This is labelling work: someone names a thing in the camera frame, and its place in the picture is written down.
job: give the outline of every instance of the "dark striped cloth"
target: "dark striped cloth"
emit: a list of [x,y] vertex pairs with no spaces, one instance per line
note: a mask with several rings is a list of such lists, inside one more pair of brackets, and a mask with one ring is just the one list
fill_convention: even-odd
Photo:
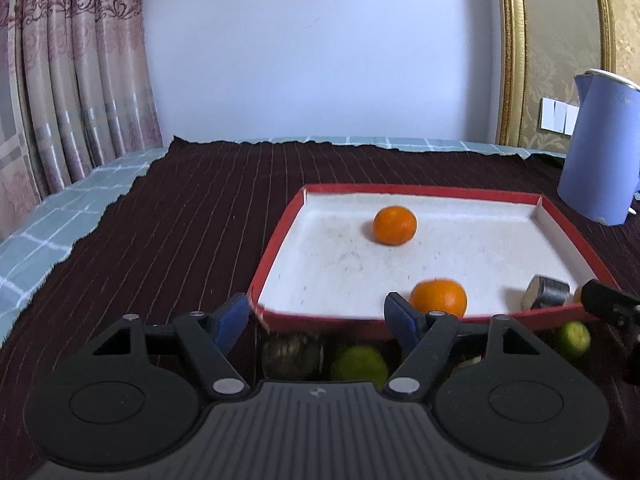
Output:
[[[626,290],[640,293],[640,217],[604,228],[559,200],[558,161],[546,156],[401,153],[330,144],[190,144],[174,140],[97,229],[58,264],[0,349],[0,478],[19,479],[39,458],[22,424],[28,392],[56,364],[127,312],[148,323],[245,292],[271,232],[309,183],[481,187],[546,194],[580,229]],[[255,381],[252,322],[230,357]],[[586,373],[611,406],[598,462],[619,478],[640,474],[640,395],[620,380],[622,354],[608,329],[593,327]],[[173,362],[161,362],[177,367]]]

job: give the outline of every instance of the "tray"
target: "tray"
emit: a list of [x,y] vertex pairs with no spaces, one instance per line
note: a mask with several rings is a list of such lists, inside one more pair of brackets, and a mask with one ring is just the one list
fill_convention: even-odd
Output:
[[[403,205],[417,217],[408,243],[372,238],[376,213]],[[615,285],[574,225],[539,194],[449,187],[317,184],[287,206],[251,282],[248,297],[274,332],[347,332],[388,338],[383,303],[408,298],[431,278],[460,282],[466,322],[510,314],[532,330],[591,319],[580,304],[523,312],[536,274],[569,283],[592,278]]]

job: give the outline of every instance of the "floral curtain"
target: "floral curtain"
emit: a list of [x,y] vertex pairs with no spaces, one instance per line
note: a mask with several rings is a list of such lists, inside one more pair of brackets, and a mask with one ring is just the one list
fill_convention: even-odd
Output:
[[142,0],[0,0],[0,240],[46,195],[162,145]]

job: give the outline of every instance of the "patterned wallpaper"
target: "patterned wallpaper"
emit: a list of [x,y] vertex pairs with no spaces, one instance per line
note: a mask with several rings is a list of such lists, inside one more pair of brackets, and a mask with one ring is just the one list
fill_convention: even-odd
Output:
[[616,37],[616,73],[640,83],[640,0],[610,0]]
[[[574,75],[600,67],[598,0],[525,0],[525,8],[527,94],[520,146],[565,153],[570,137],[538,127],[540,99],[577,105]],[[638,21],[634,27],[631,34],[640,27]]]

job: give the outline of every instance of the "gold molding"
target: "gold molding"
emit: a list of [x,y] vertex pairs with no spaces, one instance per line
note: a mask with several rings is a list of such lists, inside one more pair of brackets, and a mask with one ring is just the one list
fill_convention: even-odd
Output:
[[527,88],[527,19],[525,0],[501,0],[502,85],[496,142],[518,146],[522,136]]
[[598,14],[600,15],[600,67],[608,72],[615,72],[616,33],[611,0],[598,0]]

